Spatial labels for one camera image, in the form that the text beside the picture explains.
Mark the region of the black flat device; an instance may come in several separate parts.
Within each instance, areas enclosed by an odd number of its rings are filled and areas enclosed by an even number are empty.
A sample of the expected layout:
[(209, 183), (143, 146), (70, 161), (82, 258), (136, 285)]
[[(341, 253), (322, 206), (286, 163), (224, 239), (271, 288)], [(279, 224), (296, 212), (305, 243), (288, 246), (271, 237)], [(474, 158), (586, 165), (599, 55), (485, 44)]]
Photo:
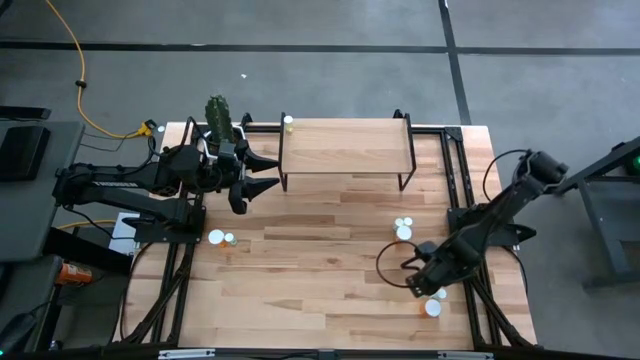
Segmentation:
[(0, 182), (34, 180), (50, 134), (43, 126), (9, 128), (0, 144)]

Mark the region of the silver table bracket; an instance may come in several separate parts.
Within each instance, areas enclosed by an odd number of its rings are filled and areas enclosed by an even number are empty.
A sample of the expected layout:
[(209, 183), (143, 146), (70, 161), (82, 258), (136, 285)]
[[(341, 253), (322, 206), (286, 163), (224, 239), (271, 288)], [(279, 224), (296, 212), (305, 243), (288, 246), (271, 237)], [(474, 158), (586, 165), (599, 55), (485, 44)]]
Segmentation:
[(160, 351), (157, 360), (204, 360), (215, 357), (216, 350), (212, 348), (171, 349)]
[(495, 360), (492, 353), (474, 351), (439, 351), (437, 360)]

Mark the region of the white paper sheet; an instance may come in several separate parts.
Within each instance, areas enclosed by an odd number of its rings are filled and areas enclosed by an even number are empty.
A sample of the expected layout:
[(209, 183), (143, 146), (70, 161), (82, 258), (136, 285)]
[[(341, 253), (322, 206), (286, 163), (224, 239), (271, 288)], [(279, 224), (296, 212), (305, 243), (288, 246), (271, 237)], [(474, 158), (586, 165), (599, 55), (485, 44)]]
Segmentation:
[(109, 248), (124, 255), (133, 255), (138, 249), (135, 241), (136, 229), (124, 222), (125, 218), (138, 219), (139, 213), (120, 212), (113, 227)]

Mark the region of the grey side desk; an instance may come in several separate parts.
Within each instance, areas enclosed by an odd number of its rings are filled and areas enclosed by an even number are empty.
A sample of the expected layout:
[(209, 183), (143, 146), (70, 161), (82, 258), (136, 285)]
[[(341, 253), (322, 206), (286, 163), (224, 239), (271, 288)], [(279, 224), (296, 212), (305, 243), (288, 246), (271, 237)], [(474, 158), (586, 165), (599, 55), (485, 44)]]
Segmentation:
[(44, 126), (50, 137), (35, 179), (0, 182), (0, 263), (41, 255), (56, 213), (56, 171), (74, 161), (84, 132), (84, 125), (73, 121)]

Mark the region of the black metal beam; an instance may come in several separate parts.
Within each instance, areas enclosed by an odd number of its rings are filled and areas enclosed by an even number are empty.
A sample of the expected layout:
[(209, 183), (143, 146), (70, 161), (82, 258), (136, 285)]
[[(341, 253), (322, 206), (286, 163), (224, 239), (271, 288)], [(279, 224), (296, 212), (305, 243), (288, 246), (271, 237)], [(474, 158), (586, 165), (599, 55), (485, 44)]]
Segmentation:
[(49, 230), (42, 252), (106, 272), (129, 275), (132, 258), (57, 228)]

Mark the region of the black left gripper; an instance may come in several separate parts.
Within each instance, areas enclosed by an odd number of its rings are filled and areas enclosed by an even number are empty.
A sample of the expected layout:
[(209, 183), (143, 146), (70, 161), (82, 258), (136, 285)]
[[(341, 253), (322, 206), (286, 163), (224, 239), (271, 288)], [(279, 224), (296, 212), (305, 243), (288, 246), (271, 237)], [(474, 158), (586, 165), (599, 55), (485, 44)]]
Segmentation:
[(279, 162), (254, 153), (246, 139), (237, 141), (235, 153), (237, 157), (235, 155), (217, 157), (214, 166), (218, 175), (215, 192), (220, 193), (223, 189), (228, 189), (228, 200), (232, 211), (237, 215), (243, 215), (247, 212), (247, 201), (251, 202), (280, 182), (278, 178), (244, 178), (244, 165), (252, 172), (260, 172), (278, 167)]

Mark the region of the dark grey metal stand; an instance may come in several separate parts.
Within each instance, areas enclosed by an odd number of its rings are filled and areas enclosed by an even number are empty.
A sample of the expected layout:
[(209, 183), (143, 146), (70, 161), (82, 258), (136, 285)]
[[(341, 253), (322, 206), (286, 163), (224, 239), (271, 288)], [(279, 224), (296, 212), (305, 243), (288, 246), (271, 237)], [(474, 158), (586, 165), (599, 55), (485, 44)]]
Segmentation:
[(632, 160), (638, 156), (640, 136), (615, 145), (554, 191), (556, 196), (579, 191), (607, 257), (609, 273), (586, 281), (586, 290), (640, 284), (640, 269), (632, 266), (624, 249), (627, 244), (640, 246), (640, 174), (631, 169)]

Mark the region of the black flat bar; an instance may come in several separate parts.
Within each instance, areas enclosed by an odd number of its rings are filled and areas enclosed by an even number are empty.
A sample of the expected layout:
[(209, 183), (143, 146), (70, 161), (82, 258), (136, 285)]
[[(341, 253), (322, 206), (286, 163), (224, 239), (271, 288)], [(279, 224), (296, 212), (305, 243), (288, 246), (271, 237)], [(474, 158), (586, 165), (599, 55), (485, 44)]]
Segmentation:
[(0, 106), (0, 119), (15, 121), (44, 121), (51, 115), (49, 108)]

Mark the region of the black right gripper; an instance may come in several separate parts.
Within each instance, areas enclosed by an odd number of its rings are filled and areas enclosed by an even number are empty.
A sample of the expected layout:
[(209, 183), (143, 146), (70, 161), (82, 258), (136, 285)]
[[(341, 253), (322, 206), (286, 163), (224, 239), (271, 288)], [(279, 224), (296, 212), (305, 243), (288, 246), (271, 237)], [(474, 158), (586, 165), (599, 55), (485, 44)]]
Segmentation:
[(430, 258), (415, 255), (414, 260), (424, 262), (416, 273), (406, 278), (406, 287), (415, 298), (440, 299), (440, 288), (463, 280), (456, 258), (449, 251), (437, 249)]

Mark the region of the green cactus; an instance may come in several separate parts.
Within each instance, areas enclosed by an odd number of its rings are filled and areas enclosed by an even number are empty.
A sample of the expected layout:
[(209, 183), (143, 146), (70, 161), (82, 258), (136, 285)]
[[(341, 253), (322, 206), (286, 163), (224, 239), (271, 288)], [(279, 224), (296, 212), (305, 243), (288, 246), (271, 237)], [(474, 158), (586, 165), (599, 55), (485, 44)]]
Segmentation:
[(205, 119), (209, 126), (209, 141), (213, 145), (234, 142), (229, 105), (222, 95), (212, 96), (205, 105)]

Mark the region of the white faceted plant pot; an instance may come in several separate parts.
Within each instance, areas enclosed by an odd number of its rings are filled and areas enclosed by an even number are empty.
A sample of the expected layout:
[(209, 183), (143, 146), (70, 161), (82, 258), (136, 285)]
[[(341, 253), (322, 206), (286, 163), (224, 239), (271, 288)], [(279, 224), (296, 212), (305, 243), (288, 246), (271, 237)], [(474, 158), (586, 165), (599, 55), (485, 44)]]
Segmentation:
[[(198, 124), (192, 133), (192, 142), (203, 155), (208, 159), (210, 164), (216, 163), (218, 158), (219, 144), (213, 141), (214, 132), (206, 124)], [(239, 125), (232, 125), (232, 143), (237, 145), (241, 141), (246, 140), (244, 129)]]

